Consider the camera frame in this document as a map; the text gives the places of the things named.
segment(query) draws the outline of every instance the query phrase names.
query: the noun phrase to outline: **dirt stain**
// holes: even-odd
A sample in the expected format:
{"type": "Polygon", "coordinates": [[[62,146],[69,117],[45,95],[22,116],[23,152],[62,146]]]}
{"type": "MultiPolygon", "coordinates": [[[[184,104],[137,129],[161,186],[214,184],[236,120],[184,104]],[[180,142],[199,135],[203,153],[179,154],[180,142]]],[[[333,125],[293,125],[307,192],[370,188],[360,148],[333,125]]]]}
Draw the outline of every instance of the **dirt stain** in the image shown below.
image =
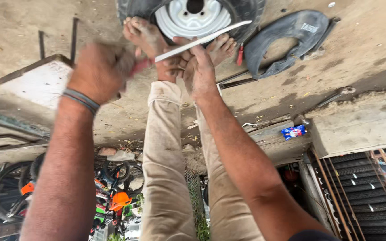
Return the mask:
{"type": "Polygon", "coordinates": [[[339,59],[328,63],[321,71],[326,71],[344,62],[344,59],[339,59]]]}
{"type": "Polygon", "coordinates": [[[373,63],[373,65],[374,66],[379,66],[379,65],[381,65],[381,64],[383,64],[385,62],[386,62],[386,58],[383,58],[383,59],[380,59],[380,60],[376,61],[375,63],[373,63]]]}
{"type": "Polygon", "coordinates": [[[282,85],[289,85],[289,84],[292,84],[294,83],[294,81],[296,81],[297,78],[290,78],[290,79],[286,79],[285,82],[282,84],[282,85]]]}
{"type": "Polygon", "coordinates": [[[296,68],[295,70],[290,71],[289,75],[290,76],[295,76],[297,73],[299,73],[300,71],[302,71],[305,68],[306,68],[305,65],[299,66],[299,68],[296,68]]]}

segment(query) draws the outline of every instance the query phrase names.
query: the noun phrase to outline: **foot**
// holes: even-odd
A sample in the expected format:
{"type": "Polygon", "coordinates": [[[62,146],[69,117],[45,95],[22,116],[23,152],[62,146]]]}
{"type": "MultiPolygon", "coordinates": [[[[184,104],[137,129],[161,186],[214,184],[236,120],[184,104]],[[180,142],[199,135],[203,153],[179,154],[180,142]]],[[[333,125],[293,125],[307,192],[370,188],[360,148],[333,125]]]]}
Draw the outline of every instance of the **foot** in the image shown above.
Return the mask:
{"type": "Polygon", "coordinates": [[[164,53],[168,46],[156,25],[140,17],[127,17],[123,20],[123,35],[134,45],[140,47],[149,58],[164,53]]]}
{"type": "Polygon", "coordinates": [[[217,67],[223,60],[232,57],[235,47],[236,41],[230,38],[227,33],[223,33],[206,47],[206,51],[211,57],[214,67],[217,67]]]}

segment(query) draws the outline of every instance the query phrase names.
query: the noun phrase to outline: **wheel hub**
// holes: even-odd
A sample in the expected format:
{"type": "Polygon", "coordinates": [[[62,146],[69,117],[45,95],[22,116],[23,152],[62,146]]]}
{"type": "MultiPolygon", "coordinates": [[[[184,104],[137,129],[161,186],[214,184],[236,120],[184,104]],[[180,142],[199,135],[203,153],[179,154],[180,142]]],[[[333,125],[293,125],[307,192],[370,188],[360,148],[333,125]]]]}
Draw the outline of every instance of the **wheel hub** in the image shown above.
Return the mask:
{"type": "Polygon", "coordinates": [[[229,12],[216,0],[173,0],[155,15],[157,25],[169,39],[174,36],[201,38],[227,27],[232,21],[229,12]]]}

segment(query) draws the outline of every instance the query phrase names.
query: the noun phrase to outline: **beige trousers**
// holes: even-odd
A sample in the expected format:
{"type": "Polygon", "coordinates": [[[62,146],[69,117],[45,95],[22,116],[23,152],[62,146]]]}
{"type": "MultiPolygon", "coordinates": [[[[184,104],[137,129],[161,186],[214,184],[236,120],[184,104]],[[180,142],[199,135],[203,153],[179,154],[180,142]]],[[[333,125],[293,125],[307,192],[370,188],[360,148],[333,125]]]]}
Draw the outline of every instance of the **beige trousers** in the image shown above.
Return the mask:
{"type": "MultiPolygon", "coordinates": [[[[194,241],[193,210],[181,152],[180,88],[171,82],[151,85],[142,168],[145,175],[141,241],[194,241]]],[[[196,108],[209,178],[212,241],[263,241],[239,191],[230,180],[214,139],[196,108]]]]}

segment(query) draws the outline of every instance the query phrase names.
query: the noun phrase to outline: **rock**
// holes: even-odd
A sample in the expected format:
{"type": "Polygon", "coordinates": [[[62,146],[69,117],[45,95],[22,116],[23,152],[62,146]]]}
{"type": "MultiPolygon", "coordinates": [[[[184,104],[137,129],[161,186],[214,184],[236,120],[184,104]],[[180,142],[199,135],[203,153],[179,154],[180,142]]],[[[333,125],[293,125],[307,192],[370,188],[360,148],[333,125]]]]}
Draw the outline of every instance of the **rock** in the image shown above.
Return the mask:
{"type": "Polygon", "coordinates": [[[144,154],[141,152],[141,153],[138,155],[138,157],[136,158],[136,160],[139,161],[139,162],[142,162],[143,158],[144,158],[144,154]]]}
{"type": "Polygon", "coordinates": [[[112,148],[112,147],[103,147],[103,148],[99,149],[98,155],[112,156],[112,155],[115,155],[116,151],[117,150],[115,148],[112,148]]]}
{"type": "Polygon", "coordinates": [[[115,161],[115,162],[135,160],[135,153],[127,152],[127,151],[123,151],[123,150],[118,150],[114,155],[107,156],[107,160],[108,161],[115,161]]]}

